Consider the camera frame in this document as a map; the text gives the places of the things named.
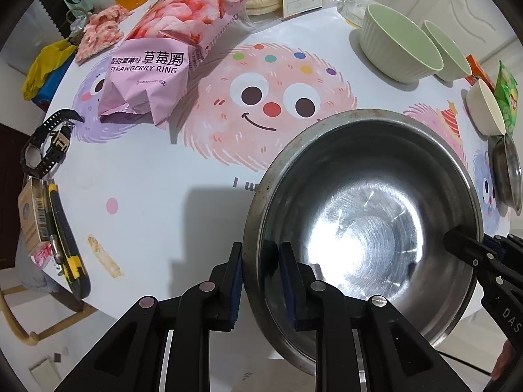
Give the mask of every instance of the small white bowl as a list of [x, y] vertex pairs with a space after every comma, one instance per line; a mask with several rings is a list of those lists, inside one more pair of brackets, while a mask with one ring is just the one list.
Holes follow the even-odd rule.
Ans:
[[498, 102], [488, 85], [478, 79], [466, 95], [472, 122], [483, 135], [505, 135], [505, 123]]
[[436, 44], [443, 59], [443, 70], [436, 73], [436, 76], [443, 81], [452, 82], [472, 75], [472, 69], [464, 54], [454, 40], [446, 35], [438, 25], [425, 21], [422, 30]]
[[396, 81], [416, 82], [443, 69], [435, 44], [405, 15], [381, 4], [368, 5], [360, 46], [365, 56]]

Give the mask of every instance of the chair leg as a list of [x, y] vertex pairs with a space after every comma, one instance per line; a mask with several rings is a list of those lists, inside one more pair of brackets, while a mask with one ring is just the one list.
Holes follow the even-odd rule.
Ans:
[[20, 325], [18, 320], [15, 318], [15, 316], [11, 312], [11, 309], [9, 308], [9, 305], [7, 305], [7, 302], [5, 301], [4, 293], [2, 292], [2, 290], [0, 290], [0, 310], [4, 313], [7, 325], [9, 326], [15, 337], [17, 337], [26, 345], [34, 346], [38, 343], [37, 334], [35, 332], [31, 332], [28, 334], [25, 331], [25, 329]]
[[4, 292], [0, 290], [0, 311], [4, 313], [7, 325], [9, 326], [15, 337], [17, 337], [26, 345], [30, 346], [35, 346], [38, 342], [46, 339], [49, 336], [54, 335], [55, 333], [65, 330], [66, 328], [72, 326], [73, 324], [83, 320], [84, 318], [98, 311], [96, 308], [92, 307], [91, 305], [88, 305], [87, 303], [84, 303], [83, 305], [84, 307], [81, 312], [72, 314], [71, 316], [63, 319], [62, 321], [57, 322], [54, 326], [45, 329], [41, 333], [36, 334], [33, 331], [27, 333], [12, 313], [11, 309], [9, 308], [9, 305], [7, 305], [7, 302], [4, 298]]
[[58, 333], [62, 330], [65, 330], [66, 328], [72, 326], [73, 324], [76, 324], [77, 322], [90, 316], [91, 314], [95, 313], [96, 311], [98, 311], [98, 310], [95, 307], [92, 307], [91, 305], [88, 305], [87, 303], [85, 303], [84, 309], [82, 312], [72, 314], [71, 316], [63, 319], [62, 321], [57, 322], [54, 326], [51, 326], [48, 329], [45, 329], [43, 332], [36, 334], [38, 341], [47, 339], [47, 337], [52, 336], [55, 333]]
[[27, 289], [25, 287], [23, 287], [22, 284], [20, 284], [19, 286], [10, 287], [9, 289], [2, 290], [2, 293], [5, 296], [7, 296], [7, 295], [12, 295], [13, 293], [24, 292], [25, 290], [27, 290]]

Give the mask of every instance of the strawberry ring snack bag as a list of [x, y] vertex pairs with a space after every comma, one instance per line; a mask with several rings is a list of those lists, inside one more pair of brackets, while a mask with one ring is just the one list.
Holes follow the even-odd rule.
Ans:
[[195, 69], [247, 0], [158, 0], [114, 51], [99, 116], [151, 112], [166, 121]]

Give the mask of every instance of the small metal pot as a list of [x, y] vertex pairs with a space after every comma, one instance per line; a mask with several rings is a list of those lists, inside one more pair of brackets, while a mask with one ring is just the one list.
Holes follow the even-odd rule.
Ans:
[[499, 199], [521, 213], [523, 206], [523, 184], [518, 152], [512, 137], [507, 133], [494, 146], [492, 153], [494, 181]]
[[358, 109], [298, 135], [256, 187], [243, 237], [245, 290], [256, 321], [286, 360], [314, 374], [316, 336], [287, 319], [276, 246], [345, 295], [383, 295], [433, 345], [461, 318], [472, 269], [444, 250], [460, 225], [483, 237], [478, 196], [454, 151], [407, 116]]

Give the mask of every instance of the green ceramic bowl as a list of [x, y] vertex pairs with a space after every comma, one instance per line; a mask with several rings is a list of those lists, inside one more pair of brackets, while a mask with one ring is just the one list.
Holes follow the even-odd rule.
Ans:
[[423, 22], [422, 30], [436, 44], [443, 59], [443, 69], [436, 73], [443, 81], [452, 82], [456, 79], [472, 75], [469, 62], [454, 41], [441, 28], [430, 21]]
[[373, 65], [399, 82], [415, 82], [443, 69], [427, 34], [407, 16], [381, 4], [367, 7], [360, 45]]

